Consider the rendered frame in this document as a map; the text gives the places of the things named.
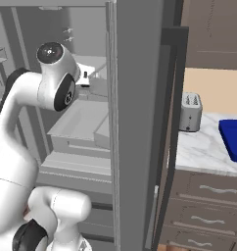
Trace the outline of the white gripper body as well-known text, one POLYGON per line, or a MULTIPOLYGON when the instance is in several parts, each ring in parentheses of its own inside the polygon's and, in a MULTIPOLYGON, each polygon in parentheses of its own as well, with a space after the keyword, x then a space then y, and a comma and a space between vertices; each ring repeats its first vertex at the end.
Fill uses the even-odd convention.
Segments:
MULTIPOLYGON (((106 57, 98 57, 98 56, 79 56, 74 54, 74 59, 77 64, 86 65, 89 67, 94 67, 95 70, 99 69, 101 66, 106 64, 106 57)), ((107 78, 107 68, 106 66, 99 72, 100 78, 107 78)))

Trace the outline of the grey fridge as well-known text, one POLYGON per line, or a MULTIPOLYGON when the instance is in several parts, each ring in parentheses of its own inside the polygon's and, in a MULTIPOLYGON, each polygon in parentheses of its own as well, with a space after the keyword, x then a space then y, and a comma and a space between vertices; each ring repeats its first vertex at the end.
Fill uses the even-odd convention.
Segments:
POLYGON ((0 62, 40 73, 39 47, 58 42, 72 54, 106 57, 94 67, 77 64, 79 79, 68 107, 51 111, 22 107, 15 138, 38 164, 35 185, 52 186, 87 195, 91 211, 77 224, 93 251, 116 251, 110 147, 106 4, 109 0, 0 0, 0 17, 9 51, 0 62))

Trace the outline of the grey fridge door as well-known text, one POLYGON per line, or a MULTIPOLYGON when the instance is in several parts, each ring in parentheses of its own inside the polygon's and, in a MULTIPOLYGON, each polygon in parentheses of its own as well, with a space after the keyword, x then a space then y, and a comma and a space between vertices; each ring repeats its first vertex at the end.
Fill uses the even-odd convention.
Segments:
POLYGON ((175 171, 184 0, 110 0, 107 70, 116 251, 157 251, 175 171))

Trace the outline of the blue tray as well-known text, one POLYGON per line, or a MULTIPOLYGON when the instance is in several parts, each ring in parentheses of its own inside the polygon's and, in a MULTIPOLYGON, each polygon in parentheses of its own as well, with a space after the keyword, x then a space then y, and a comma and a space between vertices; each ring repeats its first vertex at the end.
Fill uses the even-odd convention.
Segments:
POLYGON ((218 130, 230 159, 237 163, 237 120, 220 120, 218 130))

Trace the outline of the silver toaster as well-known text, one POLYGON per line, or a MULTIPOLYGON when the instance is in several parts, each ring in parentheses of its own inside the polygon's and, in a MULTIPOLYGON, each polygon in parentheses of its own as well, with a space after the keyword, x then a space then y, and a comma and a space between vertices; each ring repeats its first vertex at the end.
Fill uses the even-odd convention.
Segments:
POLYGON ((200 129, 203 105, 200 95, 194 92, 184 92, 181 99, 179 129, 196 132, 200 129))

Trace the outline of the brown drawer front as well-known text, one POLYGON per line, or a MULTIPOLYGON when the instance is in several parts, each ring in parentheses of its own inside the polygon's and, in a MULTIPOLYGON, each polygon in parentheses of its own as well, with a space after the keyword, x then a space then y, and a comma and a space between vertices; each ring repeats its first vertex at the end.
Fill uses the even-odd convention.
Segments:
POLYGON ((237 206, 237 193, 218 194, 206 189, 200 189, 200 185, 221 189, 237 189, 237 177, 176 171, 172 193, 178 198, 237 206))
POLYGON ((202 231, 237 236, 237 209, 170 199, 167 205, 165 223, 172 226, 190 227, 202 231), (204 224, 199 220, 191 220, 191 216, 198 216, 207 220, 224 220, 225 225, 204 224))
POLYGON ((161 244, 177 246, 191 251, 237 251, 237 240, 172 226, 163 228, 160 242, 161 244), (188 239, 193 239, 197 242, 210 242, 213 247, 198 247, 188 243, 188 239))

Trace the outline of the brown wall cupboard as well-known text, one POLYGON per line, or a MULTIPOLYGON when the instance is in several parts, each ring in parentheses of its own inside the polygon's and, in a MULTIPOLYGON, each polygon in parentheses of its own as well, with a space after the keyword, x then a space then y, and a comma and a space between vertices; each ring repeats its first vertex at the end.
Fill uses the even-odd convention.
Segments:
POLYGON ((187 68, 237 70, 237 0, 184 0, 187 68))

